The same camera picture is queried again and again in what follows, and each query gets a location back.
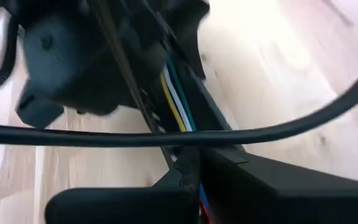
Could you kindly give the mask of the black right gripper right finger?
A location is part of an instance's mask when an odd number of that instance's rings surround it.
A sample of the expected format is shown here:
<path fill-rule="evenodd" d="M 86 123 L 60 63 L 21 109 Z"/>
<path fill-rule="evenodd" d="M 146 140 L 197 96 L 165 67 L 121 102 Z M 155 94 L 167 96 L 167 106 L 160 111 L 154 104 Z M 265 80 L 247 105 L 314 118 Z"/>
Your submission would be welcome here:
<path fill-rule="evenodd" d="M 358 223 L 358 181 L 246 153 L 201 149 L 215 223 Z"/>

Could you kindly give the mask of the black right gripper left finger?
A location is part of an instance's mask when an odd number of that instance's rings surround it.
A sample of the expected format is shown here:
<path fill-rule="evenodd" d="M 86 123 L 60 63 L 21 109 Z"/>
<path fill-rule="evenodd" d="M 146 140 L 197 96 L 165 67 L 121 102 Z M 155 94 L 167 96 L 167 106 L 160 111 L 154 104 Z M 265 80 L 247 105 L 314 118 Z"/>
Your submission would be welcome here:
<path fill-rule="evenodd" d="M 153 186 L 75 188 L 53 196 L 46 223 L 197 223 L 200 150 L 184 147 L 173 167 Z"/>

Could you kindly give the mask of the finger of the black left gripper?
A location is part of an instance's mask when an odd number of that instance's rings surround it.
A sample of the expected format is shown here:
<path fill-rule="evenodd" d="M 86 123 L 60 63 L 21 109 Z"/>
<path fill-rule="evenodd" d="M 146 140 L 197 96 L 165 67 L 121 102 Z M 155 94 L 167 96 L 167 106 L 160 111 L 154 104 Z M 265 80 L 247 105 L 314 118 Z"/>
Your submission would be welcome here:
<path fill-rule="evenodd" d="M 46 128 L 65 107 L 105 116 L 135 108 L 97 22 L 78 12 L 53 12 L 25 28 L 28 77 L 16 106 L 21 121 Z"/>
<path fill-rule="evenodd" d="M 165 18 L 195 75 L 206 78 L 198 47 L 198 28 L 210 6 L 202 0 L 168 1 Z"/>

